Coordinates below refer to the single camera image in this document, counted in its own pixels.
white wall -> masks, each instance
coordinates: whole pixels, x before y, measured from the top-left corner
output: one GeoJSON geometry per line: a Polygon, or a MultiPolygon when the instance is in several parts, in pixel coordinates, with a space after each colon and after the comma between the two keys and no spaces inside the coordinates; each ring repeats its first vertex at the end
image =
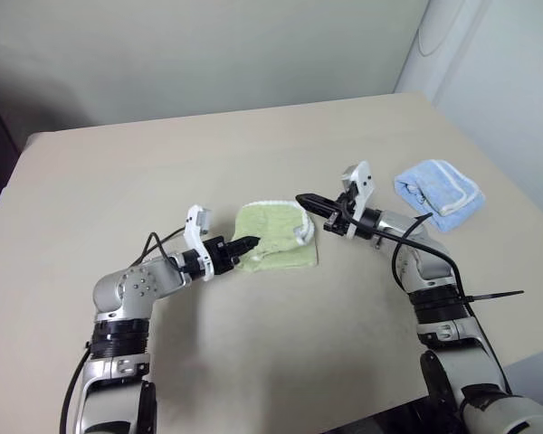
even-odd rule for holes
{"type": "Polygon", "coordinates": [[[0,110],[33,131],[390,93],[426,0],[0,0],[0,110]]]}
{"type": "Polygon", "coordinates": [[[423,90],[543,211],[543,0],[463,2],[438,52],[414,45],[397,90],[423,90]]]}

table surface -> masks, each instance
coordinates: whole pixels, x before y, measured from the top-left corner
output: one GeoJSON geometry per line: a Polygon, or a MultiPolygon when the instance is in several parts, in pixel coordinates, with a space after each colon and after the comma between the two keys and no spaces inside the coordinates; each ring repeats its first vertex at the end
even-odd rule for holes
{"type": "MultiPolygon", "coordinates": [[[[414,215],[392,180],[426,158],[474,179],[486,205],[440,233],[504,364],[543,350],[543,213],[418,95],[83,128],[32,137],[0,197],[0,432],[54,432],[92,330],[91,291],[150,231],[297,193],[336,197],[367,159],[373,206],[414,215]]],[[[315,219],[321,228],[321,219],[315,219]]],[[[315,268],[227,273],[156,303],[158,432],[320,432],[426,394],[424,348],[388,259],[318,231],[315,268]]],[[[182,248],[182,240],[170,246],[182,248]]]]}

